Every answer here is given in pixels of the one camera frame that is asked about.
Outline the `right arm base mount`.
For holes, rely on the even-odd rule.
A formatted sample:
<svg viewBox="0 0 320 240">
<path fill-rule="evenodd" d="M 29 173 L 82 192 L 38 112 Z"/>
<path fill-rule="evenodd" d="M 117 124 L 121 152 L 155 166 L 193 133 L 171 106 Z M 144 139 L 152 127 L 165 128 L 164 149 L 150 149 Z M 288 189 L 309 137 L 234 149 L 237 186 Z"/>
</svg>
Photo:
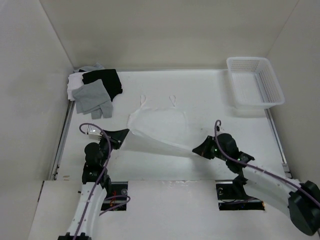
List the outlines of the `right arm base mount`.
<svg viewBox="0 0 320 240">
<path fill-rule="evenodd" d="M 246 179 L 237 176 L 233 180 L 217 181 L 216 194 L 220 211 L 264 211 L 265 204 L 256 197 L 246 194 Z"/>
</svg>

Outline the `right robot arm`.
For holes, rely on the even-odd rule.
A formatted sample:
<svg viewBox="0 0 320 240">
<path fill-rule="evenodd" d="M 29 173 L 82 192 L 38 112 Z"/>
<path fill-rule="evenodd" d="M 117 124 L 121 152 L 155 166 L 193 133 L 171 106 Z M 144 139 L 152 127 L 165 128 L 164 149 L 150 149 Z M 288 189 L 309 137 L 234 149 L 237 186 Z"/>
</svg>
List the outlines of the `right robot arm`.
<svg viewBox="0 0 320 240">
<path fill-rule="evenodd" d="M 228 133 L 208 136 L 192 152 L 209 160 L 225 161 L 227 168 L 237 175 L 232 181 L 231 192 L 219 195 L 219 199 L 246 201 L 256 198 L 286 215 L 305 235 L 313 236 L 320 229 L 320 189 L 315 183 L 280 177 L 251 165 L 254 157 L 240 151 Z"/>
</svg>

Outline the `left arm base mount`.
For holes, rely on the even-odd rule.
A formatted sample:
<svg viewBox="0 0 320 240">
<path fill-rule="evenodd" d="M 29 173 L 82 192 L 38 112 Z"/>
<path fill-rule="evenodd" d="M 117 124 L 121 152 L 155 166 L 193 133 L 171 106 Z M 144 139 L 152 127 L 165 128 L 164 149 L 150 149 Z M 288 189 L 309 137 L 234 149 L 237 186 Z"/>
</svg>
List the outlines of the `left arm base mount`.
<svg viewBox="0 0 320 240">
<path fill-rule="evenodd" d="M 127 198 L 128 195 L 128 182 L 115 182 L 111 183 L 110 191 L 107 193 L 106 198 L 103 201 L 101 211 L 106 211 L 116 205 L 123 204 L 113 211 L 126 211 L 127 210 Z"/>
</svg>

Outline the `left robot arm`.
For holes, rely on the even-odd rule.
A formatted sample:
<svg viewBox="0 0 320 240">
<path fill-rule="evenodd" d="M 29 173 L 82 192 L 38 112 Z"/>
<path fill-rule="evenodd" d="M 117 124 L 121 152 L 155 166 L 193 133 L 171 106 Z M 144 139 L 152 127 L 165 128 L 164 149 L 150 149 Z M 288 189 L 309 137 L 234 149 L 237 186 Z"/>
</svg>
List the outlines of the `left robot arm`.
<svg viewBox="0 0 320 240">
<path fill-rule="evenodd" d="M 60 235 L 59 240 L 93 240 L 100 215 L 123 207 L 131 200 L 127 193 L 113 191 L 107 170 L 111 152 L 120 149 L 130 130 L 98 129 L 99 142 L 91 142 L 84 148 L 79 201 L 66 234 Z"/>
</svg>

